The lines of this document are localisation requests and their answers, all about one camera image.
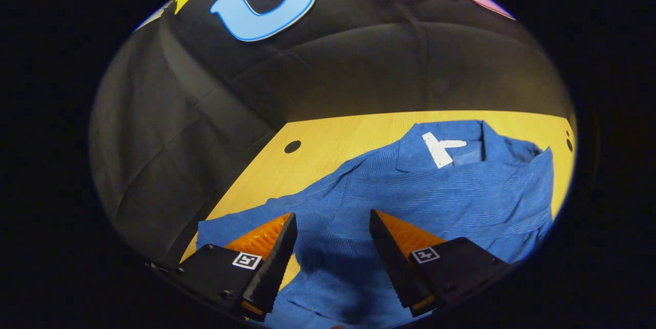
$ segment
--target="shirt collar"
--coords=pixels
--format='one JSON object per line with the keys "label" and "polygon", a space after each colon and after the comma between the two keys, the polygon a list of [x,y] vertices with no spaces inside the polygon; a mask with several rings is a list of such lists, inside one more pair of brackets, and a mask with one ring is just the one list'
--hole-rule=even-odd
{"label": "shirt collar", "polygon": [[440,121],[415,124],[399,140],[396,170],[421,172],[436,170],[435,162],[422,135],[431,132],[437,140],[479,140],[483,142],[483,161],[513,161],[506,140],[480,120]]}

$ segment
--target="wrinkled fabric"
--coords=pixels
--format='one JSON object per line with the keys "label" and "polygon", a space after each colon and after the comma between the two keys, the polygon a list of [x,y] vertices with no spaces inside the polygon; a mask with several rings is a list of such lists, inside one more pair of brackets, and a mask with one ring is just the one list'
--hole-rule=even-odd
{"label": "wrinkled fabric", "polygon": [[[422,139],[465,140],[438,169]],[[368,231],[370,209],[446,240],[464,236],[508,263],[527,256],[551,225],[551,150],[503,137],[484,121],[415,124],[304,191],[199,223],[197,247],[226,245],[282,214],[297,214],[300,272],[281,290],[268,327],[394,327],[401,307]]]}

